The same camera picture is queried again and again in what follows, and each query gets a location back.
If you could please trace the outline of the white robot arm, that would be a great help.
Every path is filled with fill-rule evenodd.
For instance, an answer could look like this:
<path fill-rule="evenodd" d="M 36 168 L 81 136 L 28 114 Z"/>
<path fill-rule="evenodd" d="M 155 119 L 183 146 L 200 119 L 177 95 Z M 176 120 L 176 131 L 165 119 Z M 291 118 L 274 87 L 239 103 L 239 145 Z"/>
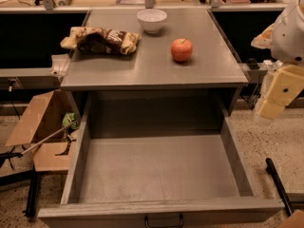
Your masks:
<path fill-rule="evenodd" d="M 281 63 L 264 76 L 255 107 L 256 119 L 269 122 L 304 89 L 304 0 L 292 0 L 251 46 L 268 48 Z"/>

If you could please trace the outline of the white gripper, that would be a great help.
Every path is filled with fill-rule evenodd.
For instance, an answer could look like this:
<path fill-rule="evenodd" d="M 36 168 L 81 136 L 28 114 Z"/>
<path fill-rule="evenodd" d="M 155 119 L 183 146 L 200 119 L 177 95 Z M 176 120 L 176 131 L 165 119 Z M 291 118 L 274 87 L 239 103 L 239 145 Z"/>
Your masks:
<path fill-rule="evenodd" d="M 271 49 L 272 57 L 283 66 L 274 74 L 270 86 L 261 94 L 256 109 L 259 118 L 275 119 L 304 89 L 304 16 L 299 3 L 290 4 L 276 18 L 275 23 L 263 30 L 251 46 Z"/>

